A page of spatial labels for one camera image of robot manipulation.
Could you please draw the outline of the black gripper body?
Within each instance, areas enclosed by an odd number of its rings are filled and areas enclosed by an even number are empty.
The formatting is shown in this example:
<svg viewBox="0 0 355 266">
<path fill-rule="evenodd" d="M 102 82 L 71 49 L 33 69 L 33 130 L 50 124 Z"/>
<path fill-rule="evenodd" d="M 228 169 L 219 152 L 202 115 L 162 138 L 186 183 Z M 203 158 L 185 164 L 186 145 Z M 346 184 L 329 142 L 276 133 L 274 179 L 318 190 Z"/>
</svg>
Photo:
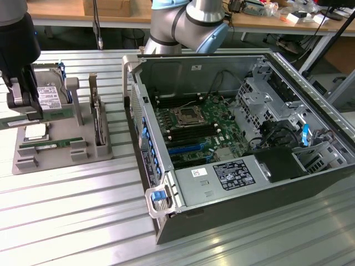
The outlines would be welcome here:
<svg viewBox="0 0 355 266">
<path fill-rule="evenodd" d="M 29 13 L 18 22 L 1 26 L 1 72 L 6 83 L 12 78 L 20 80 L 39 56 L 40 47 Z"/>
</svg>

